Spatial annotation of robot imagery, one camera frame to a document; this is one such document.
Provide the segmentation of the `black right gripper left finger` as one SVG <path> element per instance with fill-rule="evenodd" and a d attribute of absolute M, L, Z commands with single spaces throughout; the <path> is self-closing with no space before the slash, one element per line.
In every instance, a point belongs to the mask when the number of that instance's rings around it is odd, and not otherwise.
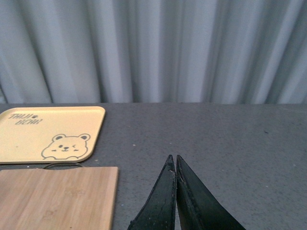
<path fill-rule="evenodd" d="M 173 230 L 176 219 L 177 174 L 173 156 L 166 162 L 129 230 Z"/>

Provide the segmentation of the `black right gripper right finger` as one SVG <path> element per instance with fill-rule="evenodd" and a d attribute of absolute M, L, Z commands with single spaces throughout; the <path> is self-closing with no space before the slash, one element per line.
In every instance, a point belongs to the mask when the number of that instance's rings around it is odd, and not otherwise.
<path fill-rule="evenodd" d="M 177 207 L 183 230 L 243 230 L 184 159 L 177 156 Z"/>

